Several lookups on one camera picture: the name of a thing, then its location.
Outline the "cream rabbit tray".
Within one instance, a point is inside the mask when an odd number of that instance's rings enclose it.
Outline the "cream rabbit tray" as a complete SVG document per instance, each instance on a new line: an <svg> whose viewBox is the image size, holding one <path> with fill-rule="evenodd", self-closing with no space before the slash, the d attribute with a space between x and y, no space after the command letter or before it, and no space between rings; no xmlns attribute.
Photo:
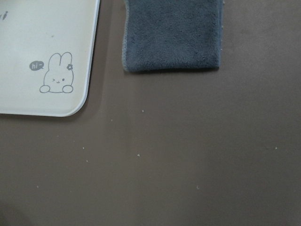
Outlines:
<svg viewBox="0 0 301 226"><path fill-rule="evenodd" d="M98 0L0 3L0 112L66 117L88 93Z"/></svg>

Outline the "folded grey cloth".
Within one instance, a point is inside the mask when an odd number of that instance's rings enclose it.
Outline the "folded grey cloth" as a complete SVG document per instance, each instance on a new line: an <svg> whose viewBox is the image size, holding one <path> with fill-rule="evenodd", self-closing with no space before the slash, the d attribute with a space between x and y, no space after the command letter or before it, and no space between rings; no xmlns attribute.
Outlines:
<svg viewBox="0 0 301 226"><path fill-rule="evenodd" d="M127 0L122 64L127 72L216 69L222 0Z"/></svg>

